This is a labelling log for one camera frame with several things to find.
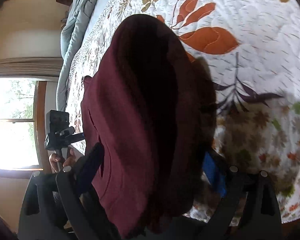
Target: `metal screw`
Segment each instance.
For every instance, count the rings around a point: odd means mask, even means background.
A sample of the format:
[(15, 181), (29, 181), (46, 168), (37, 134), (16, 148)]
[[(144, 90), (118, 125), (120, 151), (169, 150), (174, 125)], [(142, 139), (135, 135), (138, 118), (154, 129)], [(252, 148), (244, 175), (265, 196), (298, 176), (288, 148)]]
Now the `metal screw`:
[(69, 171), (71, 171), (71, 166), (63, 167), (63, 172), (69, 172)]
[(261, 175), (262, 177), (267, 177), (267, 176), (268, 176), (268, 173), (267, 173), (266, 171), (261, 171), (261, 172), (260, 172), (260, 175)]
[(238, 168), (236, 166), (230, 166), (230, 171), (233, 173), (237, 173), (238, 172)]
[(38, 177), (40, 175), (40, 171), (35, 171), (34, 173), (33, 173), (33, 176), (34, 177)]

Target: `wall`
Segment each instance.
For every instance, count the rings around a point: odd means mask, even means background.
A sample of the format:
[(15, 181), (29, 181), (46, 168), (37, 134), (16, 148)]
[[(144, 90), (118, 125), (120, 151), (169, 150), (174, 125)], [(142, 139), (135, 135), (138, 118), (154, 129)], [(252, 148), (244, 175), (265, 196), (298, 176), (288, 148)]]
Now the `wall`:
[[(47, 82), (47, 89), (46, 89), (46, 101), (44, 106), (44, 113), (46, 114), (50, 110), (56, 110), (56, 93), (57, 93), (57, 82)], [(53, 151), (48, 151), (48, 155), (50, 156)]]
[(8, 0), (0, 9), (0, 59), (61, 57), (61, 19), (68, 6), (55, 0)]
[(0, 215), (11, 230), (18, 231), (19, 215), (28, 179), (0, 178)]

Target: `maroon towel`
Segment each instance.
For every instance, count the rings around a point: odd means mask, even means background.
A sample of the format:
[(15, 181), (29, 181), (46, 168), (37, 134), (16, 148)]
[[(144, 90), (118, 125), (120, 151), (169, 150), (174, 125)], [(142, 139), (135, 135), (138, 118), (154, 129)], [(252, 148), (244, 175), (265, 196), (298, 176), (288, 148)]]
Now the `maroon towel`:
[(147, 15), (125, 19), (98, 72), (84, 80), (86, 153), (105, 148), (94, 180), (100, 203), (122, 237), (187, 212), (200, 125), (198, 72), (177, 36)]

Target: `blue object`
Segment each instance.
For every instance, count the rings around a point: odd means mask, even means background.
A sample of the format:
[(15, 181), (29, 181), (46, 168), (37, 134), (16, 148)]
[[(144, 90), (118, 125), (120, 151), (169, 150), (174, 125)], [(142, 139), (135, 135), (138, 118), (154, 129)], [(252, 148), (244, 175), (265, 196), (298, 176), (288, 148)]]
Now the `blue object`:
[(212, 189), (218, 192), (221, 197), (224, 197), (226, 195), (226, 176), (220, 171), (209, 152), (204, 155), (202, 170), (206, 174)]

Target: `quilt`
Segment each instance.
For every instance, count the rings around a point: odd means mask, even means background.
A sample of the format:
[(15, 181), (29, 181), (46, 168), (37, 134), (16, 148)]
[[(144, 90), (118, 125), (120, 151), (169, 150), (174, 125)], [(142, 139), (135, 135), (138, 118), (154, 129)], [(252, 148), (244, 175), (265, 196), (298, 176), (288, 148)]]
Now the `quilt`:
[[(83, 78), (98, 71), (119, 24), (138, 13), (164, 22), (179, 37), (190, 60), (207, 62), (217, 91), (215, 151), (241, 171), (267, 171), (282, 222), (300, 218), (296, 0), (109, 0), (71, 65), (66, 111), (76, 132), (82, 132)], [(74, 146), (84, 153), (84, 141)], [(210, 189), (204, 173), (202, 180), (204, 189), (185, 216), (207, 222), (220, 196)], [(238, 224), (244, 202), (242, 198), (231, 225)]]

